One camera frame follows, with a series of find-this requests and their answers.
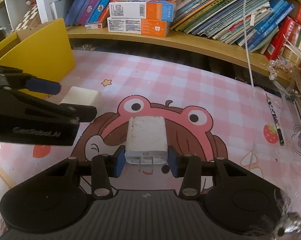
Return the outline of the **white power adapter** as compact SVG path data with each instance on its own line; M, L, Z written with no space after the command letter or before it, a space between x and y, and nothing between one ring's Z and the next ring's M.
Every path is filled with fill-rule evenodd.
M162 116L133 116L129 119L125 159L131 165L148 166L147 174L154 173L155 165L168 159L168 141L165 119Z

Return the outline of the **white eraser block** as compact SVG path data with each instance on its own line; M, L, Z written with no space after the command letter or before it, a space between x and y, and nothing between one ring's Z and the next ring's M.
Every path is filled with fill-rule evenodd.
M103 97L100 91L72 86L60 103L73 105L103 106Z

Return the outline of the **yellow cardboard box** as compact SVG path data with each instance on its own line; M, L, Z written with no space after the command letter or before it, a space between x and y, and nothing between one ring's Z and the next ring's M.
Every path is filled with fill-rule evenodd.
M76 65L64 20L10 34L0 42L0 65L19 68L41 79L61 81Z

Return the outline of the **brown white chessboard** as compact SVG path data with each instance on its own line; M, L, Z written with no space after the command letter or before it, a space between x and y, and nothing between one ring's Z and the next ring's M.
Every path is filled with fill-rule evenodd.
M37 5L32 5L14 31L32 29L41 23Z

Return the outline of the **pink cartoon desk mat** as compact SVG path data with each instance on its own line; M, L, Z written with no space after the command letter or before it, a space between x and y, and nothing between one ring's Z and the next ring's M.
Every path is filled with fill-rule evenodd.
M201 148L196 121L212 119L211 133L225 143L235 163L285 191L301 194L301 124L295 106L278 95L205 70L182 64L97 51L73 53L76 66L61 81L61 92L46 100L60 103L72 86L98 90L103 106L91 124L81 124L70 147L18 145L0 142L0 199L12 187L53 164L75 155L90 160L112 154L125 143L123 129L110 142L108 135L133 113L162 115L176 122L166 125L167 141L181 154L212 156ZM284 146L270 112L269 96L282 130ZM0 236L6 231L0 215Z

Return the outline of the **black patterned pen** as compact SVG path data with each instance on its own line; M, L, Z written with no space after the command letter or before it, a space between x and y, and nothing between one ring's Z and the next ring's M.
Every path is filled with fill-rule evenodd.
M281 130L281 127L280 127L280 123L278 121L278 118L277 118L277 115L275 113L274 107L273 107L272 102L271 102L271 100L270 100L270 98L269 98L268 95L266 95L266 100L267 100L270 112L271 112L273 120L274 120L274 124L275 124L275 127L276 127L276 131L278 133L280 145L284 146L285 142L284 142L284 139L283 139L283 135L282 135L282 130Z

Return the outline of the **small red white box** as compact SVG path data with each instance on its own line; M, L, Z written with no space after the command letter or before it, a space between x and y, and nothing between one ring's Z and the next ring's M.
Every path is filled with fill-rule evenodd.
M90 29L103 29L106 27L106 21L103 22L93 22L93 23L88 23L85 25L85 28L90 30Z

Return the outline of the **wooden bookshelf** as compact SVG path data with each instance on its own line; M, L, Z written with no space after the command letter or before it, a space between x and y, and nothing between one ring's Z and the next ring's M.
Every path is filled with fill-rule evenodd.
M73 0L36 0L41 22L45 23L63 18L70 9L72 1ZM267 69L268 60L261 54L250 53L239 46L184 34L179 31L171 31L167 37L159 38L146 35L110 33L106 28L86 29L85 27L79 26L67 27L67 34L70 39L121 40L187 50L234 63L264 76L269 75Z

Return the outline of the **lower orange white box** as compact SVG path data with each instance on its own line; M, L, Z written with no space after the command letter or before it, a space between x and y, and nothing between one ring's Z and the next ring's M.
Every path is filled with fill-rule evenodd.
M108 32L129 33L155 37L166 37L170 31L170 22L137 18L107 19Z

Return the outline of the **orange white box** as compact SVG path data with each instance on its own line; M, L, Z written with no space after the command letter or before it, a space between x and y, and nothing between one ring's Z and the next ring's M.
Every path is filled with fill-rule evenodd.
M109 3L110 17L172 22L176 4L157 0L119 0Z
M129 33L155 37L166 37L170 31L170 22L137 18L107 19L108 32Z

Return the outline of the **upper orange white box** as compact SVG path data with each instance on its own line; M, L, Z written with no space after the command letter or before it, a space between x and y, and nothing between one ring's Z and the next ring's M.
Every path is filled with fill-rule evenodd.
M110 17L172 22L176 4L157 0L119 0L109 3Z

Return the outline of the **red thick dictionary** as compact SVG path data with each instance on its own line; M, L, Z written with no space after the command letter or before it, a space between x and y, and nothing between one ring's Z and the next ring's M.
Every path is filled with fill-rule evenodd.
M281 22L279 31L272 38L266 52L265 57L268 60L274 60L277 56L281 56L285 49L286 40L289 40L294 34L299 35L301 25L289 16Z

